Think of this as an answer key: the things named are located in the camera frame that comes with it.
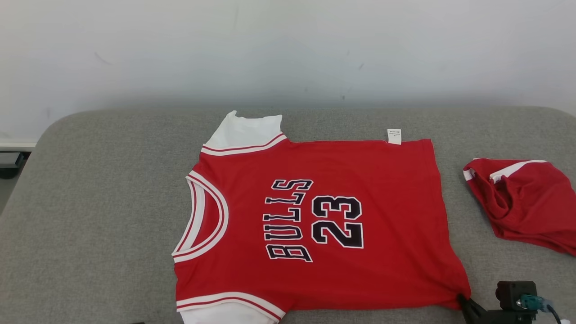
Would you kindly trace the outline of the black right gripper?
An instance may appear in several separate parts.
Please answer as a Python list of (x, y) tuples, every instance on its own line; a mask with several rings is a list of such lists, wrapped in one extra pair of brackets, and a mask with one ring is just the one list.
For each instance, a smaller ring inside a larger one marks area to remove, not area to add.
[(467, 299), (462, 294), (457, 295), (457, 301), (459, 302), (463, 318), (467, 324), (532, 324), (537, 316), (537, 311), (530, 310), (487, 311), (473, 299)]

